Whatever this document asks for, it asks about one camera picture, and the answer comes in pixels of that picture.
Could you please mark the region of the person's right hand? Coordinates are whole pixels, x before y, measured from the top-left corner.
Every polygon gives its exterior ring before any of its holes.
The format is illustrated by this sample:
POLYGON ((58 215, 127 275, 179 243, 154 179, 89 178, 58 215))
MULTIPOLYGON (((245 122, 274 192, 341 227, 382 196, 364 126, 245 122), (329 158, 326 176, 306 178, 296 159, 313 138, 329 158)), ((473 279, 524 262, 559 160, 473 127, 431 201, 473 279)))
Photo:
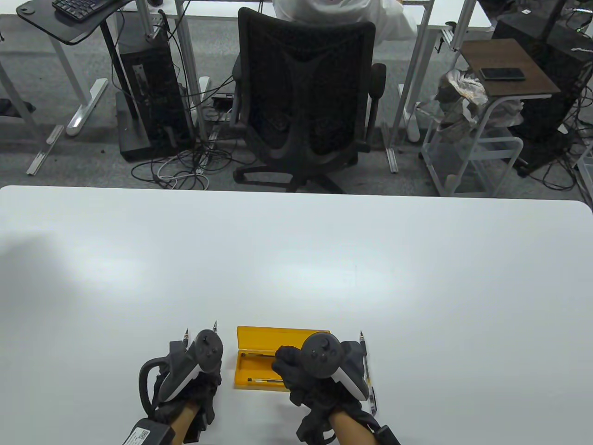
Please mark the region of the person's right hand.
POLYGON ((322 445, 327 441, 325 432, 332 430, 340 445, 379 443, 368 426, 370 417, 362 411, 361 402, 332 378, 318 379, 307 373, 298 348, 280 347, 272 369, 289 390, 290 401, 310 409, 296 431, 299 441, 322 445))

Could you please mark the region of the person's left hand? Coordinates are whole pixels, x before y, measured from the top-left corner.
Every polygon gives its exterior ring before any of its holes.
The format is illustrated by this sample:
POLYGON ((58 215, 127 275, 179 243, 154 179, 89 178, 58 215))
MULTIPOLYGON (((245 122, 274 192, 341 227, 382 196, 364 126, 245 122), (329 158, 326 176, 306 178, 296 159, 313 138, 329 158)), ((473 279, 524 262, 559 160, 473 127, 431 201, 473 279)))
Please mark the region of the person's left hand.
POLYGON ((223 352, 224 345, 212 329, 203 329, 188 345, 171 342, 169 354, 153 363, 159 370, 153 397, 140 398, 148 417, 168 423, 193 402, 198 413, 191 428, 204 432, 215 418, 213 402, 221 384, 223 352))

